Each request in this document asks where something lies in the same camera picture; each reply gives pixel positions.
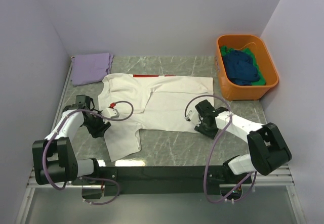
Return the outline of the white t-shirt red print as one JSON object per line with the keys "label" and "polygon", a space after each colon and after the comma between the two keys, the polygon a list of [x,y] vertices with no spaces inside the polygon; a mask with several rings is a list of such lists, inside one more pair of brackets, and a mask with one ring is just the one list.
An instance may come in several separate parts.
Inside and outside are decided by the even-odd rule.
{"label": "white t-shirt red print", "polygon": [[120,118],[105,132],[110,160],[120,160],[141,150],[140,129],[194,133],[185,112],[194,109],[189,104],[199,95],[212,95],[211,77],[135,76],[115,73],[103,78],[103,90],[98,96],[98,108],[108,116],[108,107],[116,103]]}

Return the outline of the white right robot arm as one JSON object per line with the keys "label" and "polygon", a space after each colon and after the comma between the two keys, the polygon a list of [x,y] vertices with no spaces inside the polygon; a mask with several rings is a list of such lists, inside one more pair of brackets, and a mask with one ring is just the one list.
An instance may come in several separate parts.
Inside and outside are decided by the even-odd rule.
{"label": "white right robot arm", "polygon": [[224,107],[214,108],[208,100],[199,102],[187,114],[194,130],[214,139],[217,132],[225,130],[248,144],[249,153],[228,160],[222,177],[228,183],[235,182],[240,174],[258,172],[269,175],[292,159],[292,154],[274,123],[252,122],[228,111]]}

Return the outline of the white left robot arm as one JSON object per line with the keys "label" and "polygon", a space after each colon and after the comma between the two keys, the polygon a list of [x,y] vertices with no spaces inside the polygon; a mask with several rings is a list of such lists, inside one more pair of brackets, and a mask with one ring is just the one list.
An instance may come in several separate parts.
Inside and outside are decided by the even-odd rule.
{"label": "white left robot arm", "polygon": [[111,124],[100,115],[91,97],[78,95],[74,104],[63,109],[54,130],[45,139],[32,144],[35,179],[39,185],[49,184],[48,178],[52,183],[66,183],[82,176],[91,185],[100,181],[98,161],[95,158],[77,160],[71,144],[82,126],[93,138],[103,137]]}

